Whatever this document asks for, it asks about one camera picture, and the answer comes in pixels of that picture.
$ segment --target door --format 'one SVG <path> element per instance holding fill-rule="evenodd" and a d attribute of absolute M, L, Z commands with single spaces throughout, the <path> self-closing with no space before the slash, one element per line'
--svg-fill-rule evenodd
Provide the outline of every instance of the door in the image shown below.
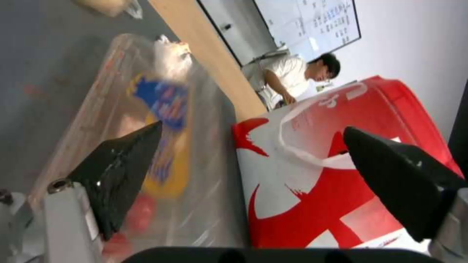
<path fill-rule="evenodd" d="M 276 50 L 253 0 L 199 0 L 228 48 L 243 66 Z"/>

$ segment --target hand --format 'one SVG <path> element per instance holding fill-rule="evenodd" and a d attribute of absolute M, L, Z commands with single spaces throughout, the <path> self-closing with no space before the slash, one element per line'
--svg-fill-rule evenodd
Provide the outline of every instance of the hand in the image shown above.
<path fill-rule="evenodd" d="M 291 94 L 285 92 L 284 94 L 282 94 L 282 96 L 287 105 L 296 103 L 296 99 L 293 96 L 291 96 Z"/>

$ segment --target wooden table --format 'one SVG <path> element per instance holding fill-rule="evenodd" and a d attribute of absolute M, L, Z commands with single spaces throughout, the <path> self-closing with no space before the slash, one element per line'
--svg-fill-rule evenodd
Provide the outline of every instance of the wooden table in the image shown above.
<path fill-rule="evenodd" d="M 232 101 L 238 121 L 266 112 L 239 65 L 195 0 L 149 0 L 159 15 Z"/>

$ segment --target white t-shirt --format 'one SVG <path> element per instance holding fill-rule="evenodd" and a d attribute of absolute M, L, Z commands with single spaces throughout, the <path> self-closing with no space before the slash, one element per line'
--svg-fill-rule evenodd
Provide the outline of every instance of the white t-shirt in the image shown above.
<path fill-rule="evenodd" d="M 266 65 L 263 69 L 273 72 L 286 88 L 286 91 L 295 98 L 304 93 L 309 86 L 304 76 L 307 63 L 297 56 L 282 57 Z M 265 83 L 264 74 L 260 69 L 257 73 L 252 75 L 249 82 L 254 90 L 265 99 L 266 106 L 269 110 L 274 109 L 275 105 L 283 99 L 280 94 L 276 93 L 276 91 Z"/>

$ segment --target person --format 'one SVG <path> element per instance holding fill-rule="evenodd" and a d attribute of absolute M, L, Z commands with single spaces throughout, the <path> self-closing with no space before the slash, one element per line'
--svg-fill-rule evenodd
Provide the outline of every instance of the person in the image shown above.
<path fill-rule="evenodd" d="M 298 56 L 286 55 L 253 74 L 249 82 L 267 109 L 273 110 L 282 103 L 295 103 L 309 87 L 309 80 L 333 79 L 340 69 L 340 62 L 331 53 L 322 54 L 308 63 Z"/>

